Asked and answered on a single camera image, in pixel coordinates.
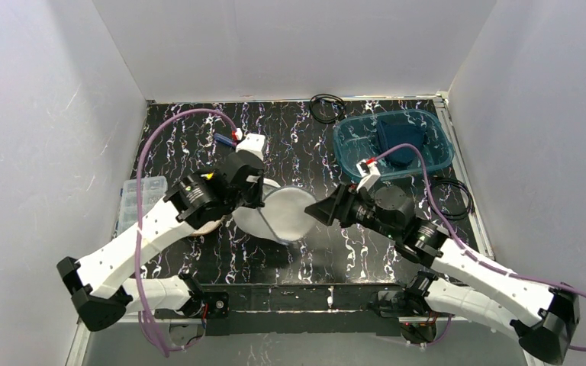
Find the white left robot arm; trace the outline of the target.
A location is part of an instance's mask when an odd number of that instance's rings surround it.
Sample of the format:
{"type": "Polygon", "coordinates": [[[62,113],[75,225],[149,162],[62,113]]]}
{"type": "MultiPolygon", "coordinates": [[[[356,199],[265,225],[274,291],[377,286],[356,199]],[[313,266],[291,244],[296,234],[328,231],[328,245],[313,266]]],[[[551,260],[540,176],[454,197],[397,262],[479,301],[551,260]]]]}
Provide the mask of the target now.
{"type": "Polygon", "coordinates": [[[143,310],[194,316],[208,300],[189,274],[143,279],[140,267],[173,243],[239,207],[264,207],[264,163],[252,152],[232,152],[215,169],[199,169],[172,186],[133,226],[80,259],[56,267],[88,330],[101,331],[143,310]]]}

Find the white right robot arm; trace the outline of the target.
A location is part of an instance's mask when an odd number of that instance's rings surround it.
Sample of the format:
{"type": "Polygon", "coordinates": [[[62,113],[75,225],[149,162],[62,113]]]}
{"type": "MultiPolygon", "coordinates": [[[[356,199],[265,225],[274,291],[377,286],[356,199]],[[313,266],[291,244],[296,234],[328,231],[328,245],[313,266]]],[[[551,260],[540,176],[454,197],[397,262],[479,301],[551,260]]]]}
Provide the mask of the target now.
{"type": "Polygon", "coordinates": [[[395,250],[426,271],[406,287],[408,303],[461,316],[500,331],[534,358],[561,365],[579,322],[578,295],[519,279],[517,273],[460,246],[443,227],[418,217],[414,201],[395,186],[365,188],[341,184],[305,208],[324,225],[359,224],[394,241],[395,250]]]}

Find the white mesh bag blue trim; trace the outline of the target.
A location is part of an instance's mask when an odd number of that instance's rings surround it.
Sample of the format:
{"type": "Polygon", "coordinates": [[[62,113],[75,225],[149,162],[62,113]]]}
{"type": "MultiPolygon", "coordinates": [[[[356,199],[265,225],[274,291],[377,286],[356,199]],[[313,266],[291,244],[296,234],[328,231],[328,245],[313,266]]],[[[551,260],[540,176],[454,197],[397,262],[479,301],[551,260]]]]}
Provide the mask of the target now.
{"type": "Polygon", "coordinates": [[[303,239],[316,226],[316,219],[304,210],[317,199],[303,188],[265,179],[262,201],[264,207],[239,207],[232,213],[233,221],[246,234],[287,246],[303,239]]]}

